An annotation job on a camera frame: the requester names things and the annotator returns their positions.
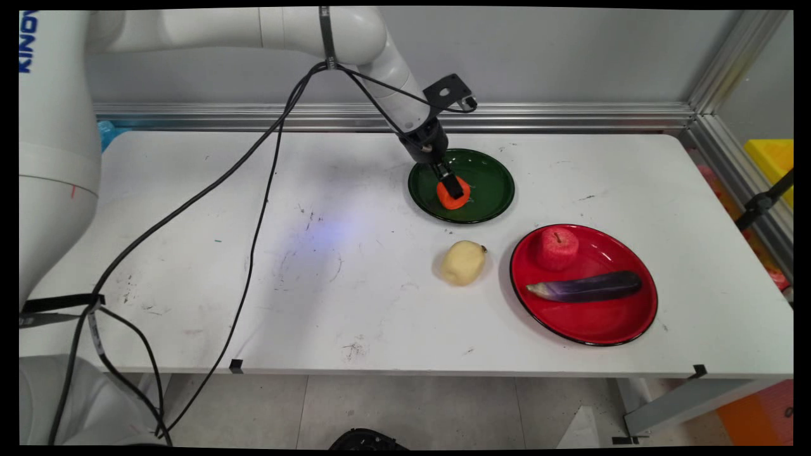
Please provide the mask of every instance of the yellow container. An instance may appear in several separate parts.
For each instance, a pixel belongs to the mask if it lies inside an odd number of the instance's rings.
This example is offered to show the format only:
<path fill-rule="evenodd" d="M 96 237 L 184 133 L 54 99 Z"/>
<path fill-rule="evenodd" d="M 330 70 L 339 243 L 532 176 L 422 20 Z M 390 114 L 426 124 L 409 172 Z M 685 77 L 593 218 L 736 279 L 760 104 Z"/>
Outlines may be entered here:
<path fill-rule="evenodd" d="M 744 149 L 773 184 L 794 167 L 794 140 L 750 140 Z M 783 198 L 794 209 L 793 185 Z"/>

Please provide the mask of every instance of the red plate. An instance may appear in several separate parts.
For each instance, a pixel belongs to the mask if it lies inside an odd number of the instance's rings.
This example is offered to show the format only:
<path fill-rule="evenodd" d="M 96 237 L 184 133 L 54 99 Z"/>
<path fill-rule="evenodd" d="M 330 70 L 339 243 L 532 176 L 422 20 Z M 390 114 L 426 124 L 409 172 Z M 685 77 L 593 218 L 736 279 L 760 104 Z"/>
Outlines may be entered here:
<path fill-rule="evenodd" d="M 570 230 L 580 241 L 577 259 L 562 271 L 549 271 L 536 260 L 541 231 L 552 226 Z M 558 303 L 539 298 L 526 286 L 592 277 L 621 270 L 634 271 L 642 288 L 622 299 L 593 303 Z M 601 231 L 580 225 L 549 225 L 530 232 L 513 251 L 510 280 L 524 308 L 541 325 L 571 341 L 595 346 L 614 346 L 641 336 L 656 317 L 656 285 L 648 268 L 631 249 Z"/>

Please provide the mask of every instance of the purple eggplant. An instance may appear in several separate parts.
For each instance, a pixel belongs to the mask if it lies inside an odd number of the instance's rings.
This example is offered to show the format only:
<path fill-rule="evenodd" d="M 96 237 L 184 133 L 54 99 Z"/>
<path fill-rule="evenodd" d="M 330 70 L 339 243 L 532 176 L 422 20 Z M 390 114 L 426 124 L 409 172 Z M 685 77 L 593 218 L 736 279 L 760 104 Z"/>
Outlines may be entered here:
<path fill-rule="evenodd" d="M 633 271 L 618 271 L 563 282 L 527 285 L 533 294 L 561 303 L 590 303 L 630 296 L 642 288 L 642 279 Z"/>

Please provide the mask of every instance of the carrot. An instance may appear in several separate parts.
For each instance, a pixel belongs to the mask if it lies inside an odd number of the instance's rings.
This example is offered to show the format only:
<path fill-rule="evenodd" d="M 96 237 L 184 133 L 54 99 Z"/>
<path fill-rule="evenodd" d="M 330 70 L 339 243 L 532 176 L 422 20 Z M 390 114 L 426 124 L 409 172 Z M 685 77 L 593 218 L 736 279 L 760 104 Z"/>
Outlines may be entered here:
<path fill-rule="evenodd" d="M 467 203 L 467 200 L 470 198 L 470 185 L 462 180 L 461 177 L 457 176 L 456 178 L 459 185 L 461 185 L 462 192 L 462 196 L 456 200 L 450 196 L 448 190 L 445 188 L 445 185 L 442 185 L 442 182 L 436 184 L 436 195 L 440 198 L 440 203 L 442 203 L 442 205 L 448 210 L 459 209 L 460 207 L 464 206 L 465 203 Z"/>

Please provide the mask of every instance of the white table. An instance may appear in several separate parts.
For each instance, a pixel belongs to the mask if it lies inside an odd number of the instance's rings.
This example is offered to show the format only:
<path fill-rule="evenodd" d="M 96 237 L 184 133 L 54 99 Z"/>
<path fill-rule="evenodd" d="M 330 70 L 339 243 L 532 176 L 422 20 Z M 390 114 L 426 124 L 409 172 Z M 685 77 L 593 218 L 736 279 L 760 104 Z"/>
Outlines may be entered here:
<path fill-rule="evenodd" d="M 258 136 L 142 131 L 117 138 L 103 156 L 93 224 L 32 298 L 88 293 L 132 239 L 220 176 Z M 450 140 L 492 155 L 513 174 L 515 199 L 498 218 L 459 226 L 422 212 L 405 185 L 413 162 L 394 135 L 285 134 L 251 289 L 218 372 L 242 359 L 246 373 L 686 378 L 703 364 L 708 373 L 685 388 L 727 383 L 696 407 L 793 376 L 793 312 L 676 139 Z M 275 135 L 136 249 L 102 289 L 109 308 L 144 331 L 162 371 L 206 372 L 225 341 L 274 144 Z M 645 262 L 659 312 L 639 339 L 583 346 L 544 329 L 521 306 L 510 255 L 526 233 L 553 223 L 602 230 Z M 488 260 L 477 282 L 454 288 L 437 277 L 436 264 L 462 239 L 487 246 Z M 98 319 L 112 362 L 123 372 L 150 372 L 137 337 L 105 315 Z M 21 330 L 19 355 L 67 352 L 74 325 Z M 87 332 L 79 354 L 99 364 Z M 650 411 L 681 419 L 684 411 L 652 407 L 678 391 L 630 407 L 645 416 L 636 426 L 630 414 L 629 427 L 661 424 Z M 691 402 L 674 398 L 679 407 Z"/>

